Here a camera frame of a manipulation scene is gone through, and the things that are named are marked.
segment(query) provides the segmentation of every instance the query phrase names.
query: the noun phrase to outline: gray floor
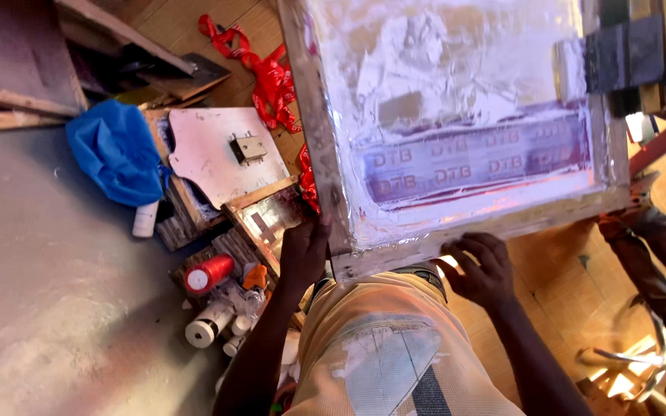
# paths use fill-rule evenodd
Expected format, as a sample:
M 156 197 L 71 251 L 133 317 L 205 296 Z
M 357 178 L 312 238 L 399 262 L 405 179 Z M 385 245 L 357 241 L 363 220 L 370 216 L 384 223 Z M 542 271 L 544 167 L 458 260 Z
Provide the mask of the gray floor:
M 227 358 L 183 339 L 167 272 L 62 128 L 0 133 L 0 415 L 208 414 Z

